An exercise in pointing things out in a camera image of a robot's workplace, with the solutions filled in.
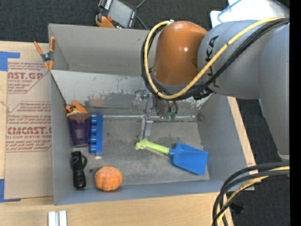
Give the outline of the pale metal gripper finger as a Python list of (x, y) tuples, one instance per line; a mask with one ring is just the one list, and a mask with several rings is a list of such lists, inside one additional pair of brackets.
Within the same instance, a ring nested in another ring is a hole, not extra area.
[(151, 136), (154, 121), (149, 115), (143, 115), (141, 120), (141, 128), (138, 138), (140, 140), (148, 139)]
[(135, 91), (134, 109), (139, 114), (151, 113), (153, 109), (153, 94), (146, 88), (140, 88)]

